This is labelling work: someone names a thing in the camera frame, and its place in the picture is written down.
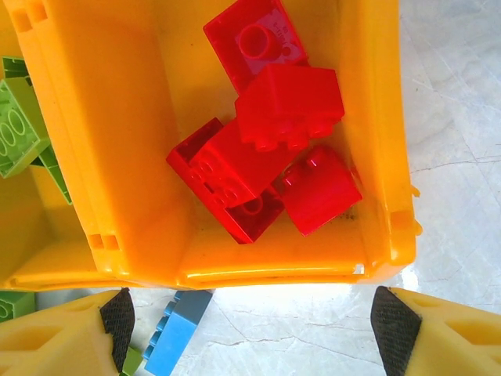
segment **floor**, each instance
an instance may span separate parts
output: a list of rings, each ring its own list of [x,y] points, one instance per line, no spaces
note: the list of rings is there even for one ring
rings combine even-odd
[[[501,313],[501,0],[401,0],[402,83],[416,262],[386,285]],[[174,374],[383,375],[376,286],[218,289]],[[51,306],[86,295],[40,295]],[[171,290],[132,289],[147,346]],[[148,374],[139,371],[139,375]]]

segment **yellow plastic bin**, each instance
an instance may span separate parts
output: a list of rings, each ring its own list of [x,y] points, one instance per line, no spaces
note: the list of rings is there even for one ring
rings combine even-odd
[[[398,0],[284,1],[310,63],[337,70],[346,116],[330,143],[356,168],[364,200],[310,237],[284,214],[248,245],[165,162],[207,121],[234,116],[236,93],[202,30],[232,0],[4,3],[81,227],[44,178],[0,181],[0,220],[10,230],[3,287],[374,282],[414,260],[420,228],[405,152]],[[15,53],[4,40],[0,53]],[[7,198],[17,202],[6,209]]]

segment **green toy brick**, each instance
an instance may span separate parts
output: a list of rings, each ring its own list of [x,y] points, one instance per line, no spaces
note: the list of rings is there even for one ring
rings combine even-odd
[[[68,188],[64,182],[63,173],[61,172],[61,168],[59,168],[59,163],[57,162],[56,154],[54,153],[52,145],[49,145],[47,149],[42,151],[40,155],[38,155],[38,157],[31,162],[31,165],[47,168],[47,171],[49,171],[52,179],[63,194],[64,199],[68,204],[71,204],[70,193],[68,192]]]
[[[142,354],[132,347],[127,350],[124,367],[120,376],[133,376],[142,363]]]
[[[22,172],[49,146],[34,90],[24,78],[0,81],[0,175]]]
[[[34,311],[33,292],[0,291],[0,323]]]
[[[5,78],[23,77],[31,86],[31,79],[24,59],[19,57],[2,57],[3,75]]]

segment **red toy brick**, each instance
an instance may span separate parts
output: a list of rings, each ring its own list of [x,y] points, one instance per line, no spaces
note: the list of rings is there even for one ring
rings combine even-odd
[[[290,166],[282,182],[285,209],[305,236],[362,199],[343,161],[324,145]]]
[[[167,162],[239,244],[253,243],[282,212],[283,204],[278,193],[268,187],[252,201],[235,208],[223,208],[214,200],[210,187],[193,178],[189,166],[199,149],[221,129],[221,122],[213,119],[174,148]]]
[[[291,150],[328,136],[344,116],[336,72],[269,64],[235,102],[240,135],[257,150]]]
[[[279,0],[238,0],[204,31],[239,94],[268,63],[308,65]]]
[[[233,208],[259,197],[296,156],[285,146],[258,153],[240,141],[234,119],[205,143],[189,165],[223,208]]]

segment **blue block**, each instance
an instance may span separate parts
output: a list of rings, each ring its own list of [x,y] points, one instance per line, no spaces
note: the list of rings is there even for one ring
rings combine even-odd
[[[171,374],[211,299],[209,291],[178,291],[175,294],[142,355],[147,371],[156,376]]]

